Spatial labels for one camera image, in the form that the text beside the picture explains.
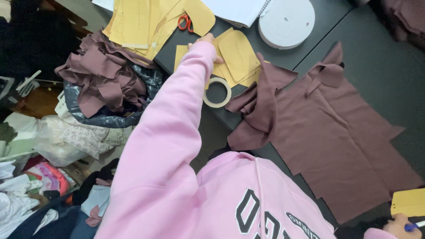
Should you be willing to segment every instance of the white plastic bag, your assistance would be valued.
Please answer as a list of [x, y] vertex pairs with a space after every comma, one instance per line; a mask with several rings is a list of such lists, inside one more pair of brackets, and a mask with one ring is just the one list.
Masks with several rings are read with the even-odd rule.
[[75, 147], [59, 139], [71, 125], [63, 122], [57, 115], [44, 116], [37, 127], [34, 149], [57, 167], [67, 166], [87, 156]]

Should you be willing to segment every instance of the black table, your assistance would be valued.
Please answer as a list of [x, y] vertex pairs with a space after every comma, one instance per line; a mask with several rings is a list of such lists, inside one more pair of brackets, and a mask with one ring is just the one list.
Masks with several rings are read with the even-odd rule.
[[[311, 0], [311, 3], [316, 13], [315, 26], [311, 35], [296, 48], [276, 50], [267, 46], [259, 36], [257, 21], [251, 28], [241, 31], [246, 34], [255, 52], [262, 53], [275, 65], [298, 71], [300, 76], [322, 60], [337, 41], [341, 41], [345, 76], [365, 101], [390, 123], [407, 127], [393, 144], [425, 178], [425, 163], [421, 162], [425, 153], [425, 94], [421, 93], [425, 91], [425, 54], [407, 43], [395, 42], [368, 6], [353, 9], [345, 0]], [[217, 18], [211, 32], [218, 36], [230, 27], [229, 23]], [[177, 29], [154, 60], [171, 74], [176, 45], [187, 45], [197, 38]], [[232, 95], [241, 93], [245, 88], [241, 85], [233, 87]], [[225, 95], [225, 89], [214, 85], [207, 91], [212, 102], [221, 102]], [[241, 121], [239, 114], [223, 108], [209, 109], [230, 130]], [[273, 161], [318, 204], [326, 220], [334, 227], [339, 226], [325, 202], [315, 199], [301, 175], [291, 175], [270, 143], [253, 152]], [[346, 224], [355, 225], [359, 221], [372, 221], [387, 215], [389, 205], [382, 204]]]

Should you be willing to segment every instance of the hand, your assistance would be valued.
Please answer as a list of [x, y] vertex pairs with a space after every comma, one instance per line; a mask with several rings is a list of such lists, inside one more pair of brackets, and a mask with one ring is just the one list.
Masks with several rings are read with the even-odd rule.
[[[215, 39], [215, 38], [214, 38], [214, 36], [213, 36], [211, 33], [207, 33], [205, 36], [203, 36], [203, 37], [201, 37], [201, 38], [197, 39], [197, 40], [195, 41], [195, 43], [197, 43], [197, 42], [201, 42], [201, 41], [205, 41], [205, 42], [209, 42], [209, 43], [211, 43], [211, 44], [212, 44], [212, 42], [213, 42], [213, 40], [214, 40], [214, 39]], [[189, 43], [189, 44], [187, 45], [187, 49], [190, 49], [190, 47], [191, 47], [192, 45], [193, 45], [192, 43]], [[224, 60], [223, 60], [223, 58], [221, 58], [221, 57], [217, 56], [217, 57], [216, 57], [216, 59], [215, 59], [215, 62], [214, 62], [214, 63], [223, 64], [223, 63], [224, 63]]]
[[404, 226], [409, 224], [409, 220], [406, 215], [399, 213], [393, 215], [394, 221], [388, 220], [388, 224], [384, 226], [383, 230], [393, 234], [398, 239], [421, 239], [422, 233], [419, 229], [415, 228], [412, 232], [404, 230]]

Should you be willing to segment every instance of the masking tape roll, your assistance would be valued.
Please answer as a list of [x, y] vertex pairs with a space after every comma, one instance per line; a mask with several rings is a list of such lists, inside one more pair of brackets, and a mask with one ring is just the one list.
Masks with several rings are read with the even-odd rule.
[[207, 106], [212, 107], [212, 108], [220, 108], [220, 107], [225, 106], [230, 101], [230, 98], [232, 97], [232, 89], [230, 88], [229, 83], [227, 83], [227, 81], [222, 79], [222, 78], [219, 78], [219, 77], [211, 78], [209, 84], [211, 85], [214, 82], [220, 82], [221, 84], [223, 84], [226, 87], [227, 96], [224, 99], [224, 101], [221, 102], [221, 103], [218, 103], [218, 104], [210, 102], [207, 99], [207, 91], [204, 91], [204, 97], [202, 99], [204, 100], [204, 102]]
[[315, 24], [315, 10], [309, 0], [279, 0], [258, 21], [263, 41], [277, 49], [300, 45]]

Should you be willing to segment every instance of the plastic bag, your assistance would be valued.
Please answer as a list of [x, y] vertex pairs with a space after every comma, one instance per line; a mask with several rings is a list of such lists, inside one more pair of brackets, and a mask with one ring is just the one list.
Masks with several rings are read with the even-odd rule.
[[34, 137], [37, 142], [34, 150], [57, 167], [67, 166], [86, 157], [86, 153], [59, 139], [63, 131], [70, 126], [57, 115], [44, 116], [38, 124]]
[[129, 66], [146, 85], [146, 92], [148, 97], [146, 99], [146, 104], [142, 106], [141, 111], [135, 112], [128, 117], [106, 116], [104, 114], [97, 113], [94, 116], [87, 118], [81, 112], [77, 102], [77, 97], [80, 94], [82, 88], [65, 80], [64, 96], [69, 113], [71, 113], [78, 122], [86, 125], [94, 125], [106, 128], [127, 128], [137, 125], [143, 111], [154, 99], [156, 93], [158, 93], [162, 86], [162, 73], [158, 69], [147, 69], [134, 63], [129, 64]]

